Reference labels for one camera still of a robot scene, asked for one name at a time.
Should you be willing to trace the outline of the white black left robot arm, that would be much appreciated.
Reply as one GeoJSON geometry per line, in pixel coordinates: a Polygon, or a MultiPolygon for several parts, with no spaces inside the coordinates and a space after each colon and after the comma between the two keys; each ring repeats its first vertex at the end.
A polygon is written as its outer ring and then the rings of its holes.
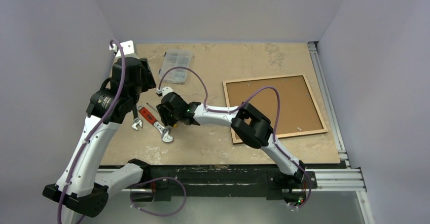
{"type": "Polygon", "coordinates": [[[145,188],[151,183],[147,164],[132,160],[105,177],[97,176],[98,167],[109,142],[125,116],[136,112],[142,92],[156,87],[148,60],[127,57],[113,64],[107,78],[91,98],[84,128],[74,154],[56,183],[44,187],[43,196],[57,202],[58,221],[72,223],[76,214],[96,217],[109,197],[135,184],[145,188]]]}

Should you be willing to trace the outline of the black wooden picture frame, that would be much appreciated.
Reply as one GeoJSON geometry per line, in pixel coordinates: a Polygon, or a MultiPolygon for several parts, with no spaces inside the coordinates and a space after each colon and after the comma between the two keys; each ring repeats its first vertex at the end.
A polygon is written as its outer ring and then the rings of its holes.
{"type": "Polygon", "coordinates": [[[305,74],[223,82],[226,104],[249,102],[271,121],[285,145],[325,145],[334,141],[319,86],[305,74]]]}

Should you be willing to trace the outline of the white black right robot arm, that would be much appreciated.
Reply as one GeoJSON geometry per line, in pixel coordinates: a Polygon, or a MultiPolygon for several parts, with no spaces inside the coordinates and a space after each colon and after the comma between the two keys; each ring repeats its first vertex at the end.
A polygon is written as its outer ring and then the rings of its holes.
{"type": "Polygon", "coordinates": [[[247,146],[262,150],[278,166],[289,186],[297,187],[309,178],[305,164],[294,157],[275,135],[271,121],[246,102],[235,107],[205,107],[201,102],[187,103],[175,92],[158,90],[157,106],[164,122],[173,125],[218,125],[231,128],[247,146]]]}

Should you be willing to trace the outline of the yellow black flathead screwdriver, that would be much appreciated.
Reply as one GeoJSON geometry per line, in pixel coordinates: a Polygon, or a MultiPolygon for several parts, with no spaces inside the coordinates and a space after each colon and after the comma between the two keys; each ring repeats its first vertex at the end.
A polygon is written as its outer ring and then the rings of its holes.
{"type": "MultiPolygon", "coordinates": [[[[149,106],[149,108],[151,108],[154,112],[156,112],[159,116],[160,116],[160,119],[162,120],[162,123],[165,123],[165,122],[167,122],[167,120],[164,120],[163,119],[163,116],[162,116],[162,114],[158,111],[158,109],[155,107],[155,106],[153,106],[153,105],[151,105],[150,103],[146,103],[146,105],[147,106],[149,106]]],[[[175,128],[175,127],[177,127],[178,126],[178,124],[177,123],[175,123],[175,124],[173,124],[173,125],[171,125],[171,124],[165,124],[165,126],[166,127],[169,127],[169,128],[175,128]]]]}

